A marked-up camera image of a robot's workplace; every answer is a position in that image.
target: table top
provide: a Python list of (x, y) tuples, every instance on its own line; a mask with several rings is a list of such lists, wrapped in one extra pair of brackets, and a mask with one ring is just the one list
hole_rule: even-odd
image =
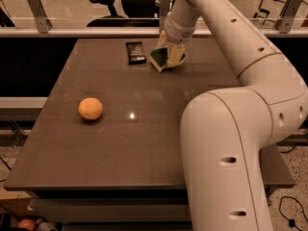
[[(185, 188), (181, 115), (200, 93), (236, 87), (238, 81), (213, 38), (186, 43), (185, 63), (163, 73), (149, 61), (129, 65), (129, 41), (141, 41), (146, 56), (157, 43), (156, 38), (78, 39), (7, 190)], [(96, 121), (78, 115), (86, 97), (104, 106)]]

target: floor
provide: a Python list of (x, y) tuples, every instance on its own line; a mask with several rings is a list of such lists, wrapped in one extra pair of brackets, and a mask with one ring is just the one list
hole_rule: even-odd
[[(64, 0), (45, 0), (46, 10), (51, 16), (64, 16), (65, 19), (58, 18), (59, 23), (55, 24), (59, 27), (73, 27), (73, 28), (84, 28), (87, 21), (92, 18), (107, 14), (106, 8), (100, 6), (94, 6), (88, 3), (88, 0), (65, 0), (65, 4), (70, 7), (63, 8)], [(261, 0), (230, 0), (240, 11), (248, 18), (253, 18), (253, 15), (257, 11)], [(19, 0), (6, 0), (9, 5), (10, 13), (20, 27), (28, 27), (29, 20), (24, 17), (30, 16), (30, 12), (23, 2), (24, 11), (21, 12), (18, 8), (20, 7)], [(272, 4), (272, 1), (267, 1), (268, 8), (271, 8), (271, 14), (275, 17), (281, 10), (281, 5), (278, 6), (277, 2)], [(116, 6), (120, 9), (120, 4), (117, 2)], [(300, 27), (302, 18), (308, 13), (308, 6), (302, 4), (300, 11), (296, 16), (297, 21), (295, 22), (297, 27)], [(272, 24), (267, 23), (262, 25), (260, 21), (260, 27), (272, 27)], [(25, 131), (27, 135), (31, 133), (30, 130)], [(305, 130), (298, 130), (297, 134), (302, 135)], [(15, 137), (10, 130), (0, 130), (0, 156), (4, 161), (13, 167), (15, 159), (18, 156), (22, 146), (12, 146)], [(293, 140), (289, 145), (278, 146), (279, 151), (290, 150), (297, 141)], [(296, 184), (291, 189), (278, 189), (268, 199), (269, 210), (273, 224), (273, 230), (275, 231), (291, 231), (295, 230), (294, 227), (289, 227), (289, 222), (284, 218), (292, 218), (295, 220), (295, 225), (298, 230), (308, 229), (308, 219), (305, 217), (308, 215), (308, 147), (297, 146), (293, 151), (286, 154), (281, 154), (284, 161), (286, 162), (292, 176), (294, 177)], [(0, 181), (5, 180), (10, 170), (0, 162)]]

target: table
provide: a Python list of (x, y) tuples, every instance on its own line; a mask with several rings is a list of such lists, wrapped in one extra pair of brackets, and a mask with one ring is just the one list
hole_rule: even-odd
[[(163, 73), (150, 62), (129, 65), (129, 41), (141, 41), (146, 56), (157, 43), (78, 39), (6, 181), (50, 221), (190, 220), (181, 115), (200, 93), (238, 81), (213, 38), (192, 39), (186, 62)], [(77, 113), (86, 97), (104, 106), (96, 121)]]

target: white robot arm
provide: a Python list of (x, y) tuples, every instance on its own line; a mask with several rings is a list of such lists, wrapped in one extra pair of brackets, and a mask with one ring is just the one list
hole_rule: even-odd
[(307, 87), (288, 59), (227, 0), (176, 0), (167, 40), (183, 43), (202, 16), (241, 87), (197, 96), (181, 121), (194, 231), (272, 230), (259, 150), (307, 117)]

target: orange ball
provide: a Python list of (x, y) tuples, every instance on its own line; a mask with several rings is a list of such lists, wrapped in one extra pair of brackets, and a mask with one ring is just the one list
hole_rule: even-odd
[(78, 113), (85, 119), (98, 119), (103, 113), (103, 105), (97, 98), (88, 97), (80, 102)]
[(24, 218), (18, 223), (17, 227), (25, 228), (29, 231), (35, 231), (37, 228), (37, 223), (32, 218)]

